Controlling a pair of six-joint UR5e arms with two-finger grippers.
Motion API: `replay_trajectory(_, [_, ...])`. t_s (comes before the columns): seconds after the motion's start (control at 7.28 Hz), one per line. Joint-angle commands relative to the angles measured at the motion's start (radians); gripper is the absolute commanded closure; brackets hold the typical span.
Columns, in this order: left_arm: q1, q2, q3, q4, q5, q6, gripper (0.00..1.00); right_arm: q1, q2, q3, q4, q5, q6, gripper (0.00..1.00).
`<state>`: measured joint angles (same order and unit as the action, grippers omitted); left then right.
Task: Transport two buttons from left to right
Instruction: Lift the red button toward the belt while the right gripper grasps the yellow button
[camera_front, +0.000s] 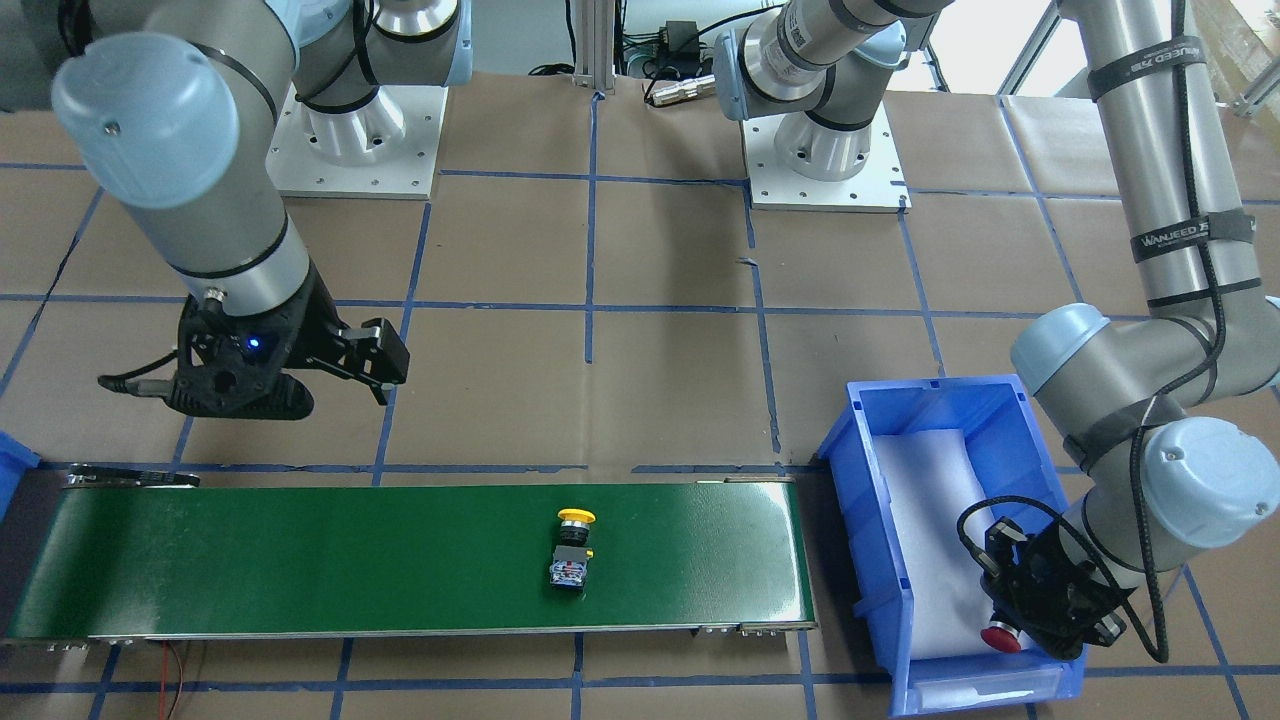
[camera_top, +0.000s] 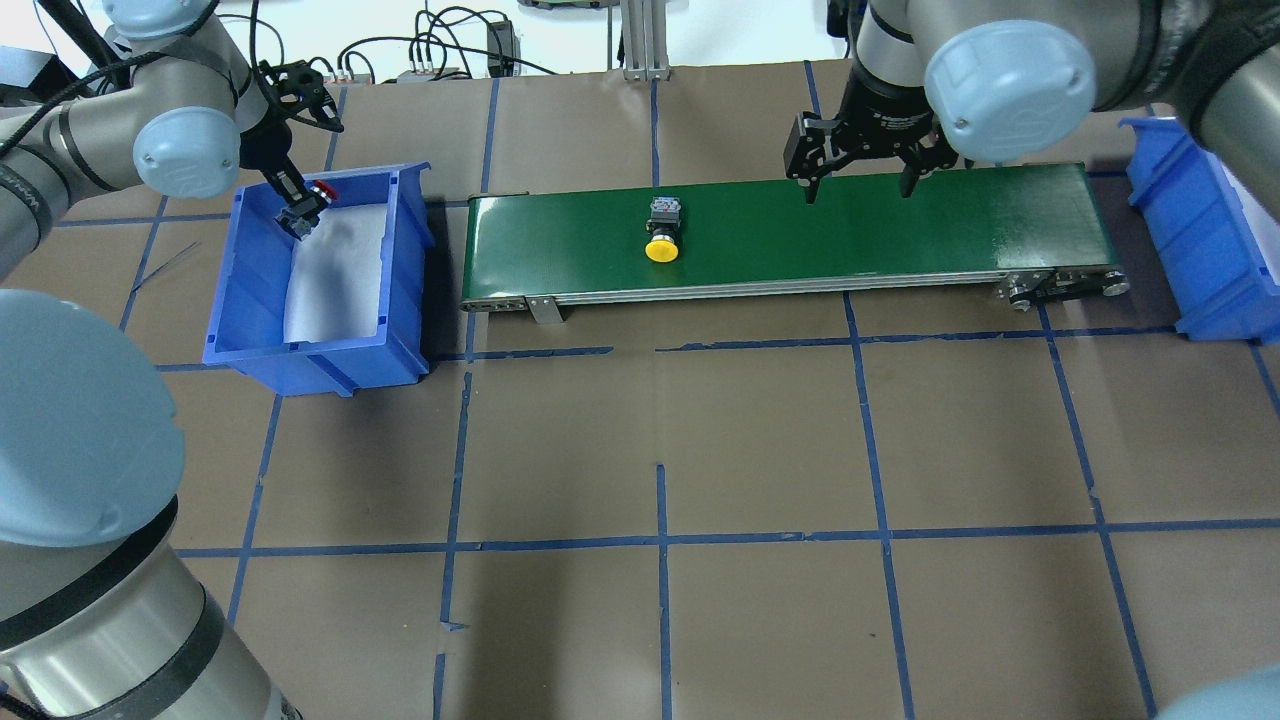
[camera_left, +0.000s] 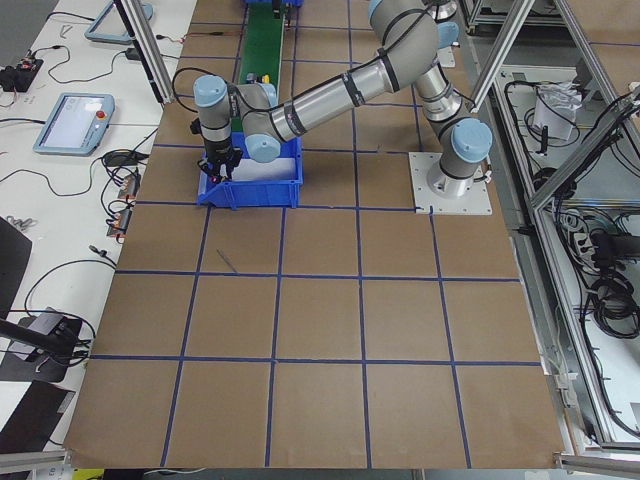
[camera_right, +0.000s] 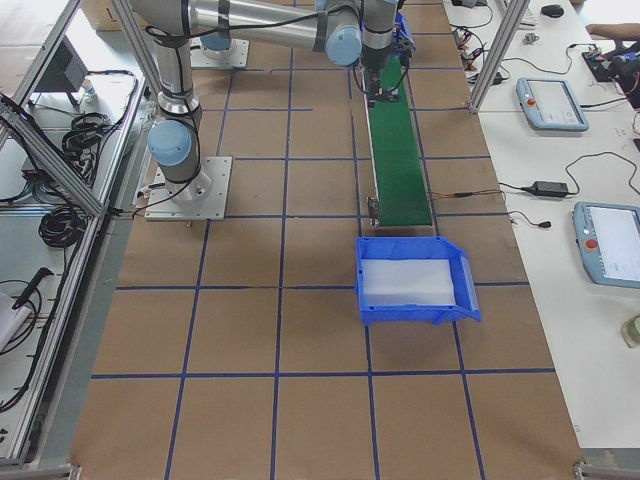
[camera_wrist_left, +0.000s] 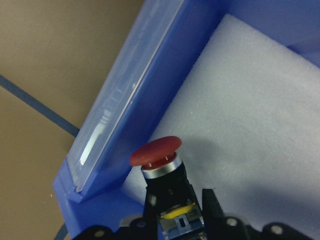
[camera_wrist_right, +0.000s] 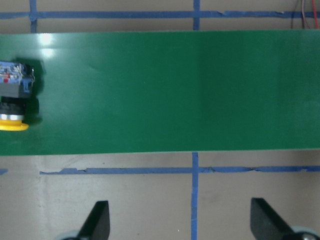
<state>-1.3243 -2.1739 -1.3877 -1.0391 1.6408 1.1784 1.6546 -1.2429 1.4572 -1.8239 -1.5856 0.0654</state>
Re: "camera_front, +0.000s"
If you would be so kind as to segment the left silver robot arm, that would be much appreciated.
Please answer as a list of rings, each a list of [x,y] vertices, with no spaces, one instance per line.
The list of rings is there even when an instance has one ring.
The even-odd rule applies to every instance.
[[[1042,530],[998,519],[961,546],[993,603],[983,637],[1027,635],[1074,660],[1135,628],[1169,657],[1160,578],[1277,512],[1277,460],[1196,409],[1277,384],[1277,300],[1265,292],[1188,1],[1061,1],[1079,29],[1148,316],[1070,304],[1030,323],[1011,363],[1092,479]]]

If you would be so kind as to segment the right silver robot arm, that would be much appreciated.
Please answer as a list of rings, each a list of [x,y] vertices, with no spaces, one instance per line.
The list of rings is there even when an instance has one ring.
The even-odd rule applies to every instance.
[[[187,288],[174,348],[105,389],[188,416],[300,420],[297,370],[380,405],[410,351],[384,318],[343,322],[268,173],[285,102],[328,161],[407,138],[385,96],[471,76],[466,1],[27,1],[56,35],[51,105],[99,184]]]

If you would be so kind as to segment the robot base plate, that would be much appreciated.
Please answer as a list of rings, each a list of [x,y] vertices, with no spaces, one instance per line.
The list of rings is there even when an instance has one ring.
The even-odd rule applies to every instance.
[[[321,113],[296,100],[282,111],[266,155],[287,197],[428,200],[451,91],[381,86],[353,111]]]
[[[804,113],[740,123],[751,202],[763,210],[897,213],[913,206],[883,105],[836,131]]]

